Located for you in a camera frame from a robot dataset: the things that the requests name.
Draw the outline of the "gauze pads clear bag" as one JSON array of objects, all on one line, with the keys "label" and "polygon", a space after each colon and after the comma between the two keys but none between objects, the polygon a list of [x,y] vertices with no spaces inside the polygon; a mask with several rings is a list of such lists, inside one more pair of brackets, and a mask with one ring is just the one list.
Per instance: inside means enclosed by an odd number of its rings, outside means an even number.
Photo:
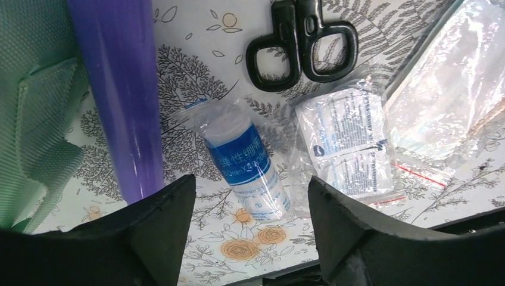
[{"label": "gauze pads clear bag", "polygon": [[446,186],[504,111],[504,2],[453,2],[387,95],[395,175]]}]

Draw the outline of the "white bandage roll blue label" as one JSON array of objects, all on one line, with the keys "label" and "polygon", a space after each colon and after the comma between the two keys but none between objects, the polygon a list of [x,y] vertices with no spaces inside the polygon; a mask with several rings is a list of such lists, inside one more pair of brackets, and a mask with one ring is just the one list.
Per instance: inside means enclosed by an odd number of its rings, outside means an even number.
[{"label": "white bandage roll blue label", "polygon": [[291,214],[279,173],[240,101],[200,101],[176,119],[202,137],[214,165],[253,219],[267,223]]}]

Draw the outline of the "alcohol wipes clear bag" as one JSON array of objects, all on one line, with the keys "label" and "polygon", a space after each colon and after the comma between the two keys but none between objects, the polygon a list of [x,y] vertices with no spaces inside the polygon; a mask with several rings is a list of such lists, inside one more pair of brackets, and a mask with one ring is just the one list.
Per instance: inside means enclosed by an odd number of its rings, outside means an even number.
[{"label": "alcohol wipes clear bag", "polygon": [[381,93],[370,80],[325,87],[289,105],[294,144],[288,178],[295,207],[308,209],[313,176],[375,207],[404,198],[395,187]]}]

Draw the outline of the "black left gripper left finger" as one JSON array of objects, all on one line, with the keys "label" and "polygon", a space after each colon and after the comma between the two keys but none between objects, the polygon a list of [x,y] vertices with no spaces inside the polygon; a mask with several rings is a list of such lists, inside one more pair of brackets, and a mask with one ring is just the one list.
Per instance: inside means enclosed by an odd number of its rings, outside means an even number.
[{"label": "black left gripper left finger", "polygon": [[2,285],[176,285],[196,197],[185,175],[74,229],[1,231]]}]

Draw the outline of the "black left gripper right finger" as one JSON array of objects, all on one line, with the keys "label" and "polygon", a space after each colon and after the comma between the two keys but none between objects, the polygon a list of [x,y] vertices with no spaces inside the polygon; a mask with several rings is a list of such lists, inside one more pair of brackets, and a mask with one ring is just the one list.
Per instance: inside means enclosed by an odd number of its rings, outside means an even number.
[{"label": "black left gripper right finger", "polygon": [[329,285],[503,285],[504,225],[453,234],[394,219],[318,177],[308,186]]}]

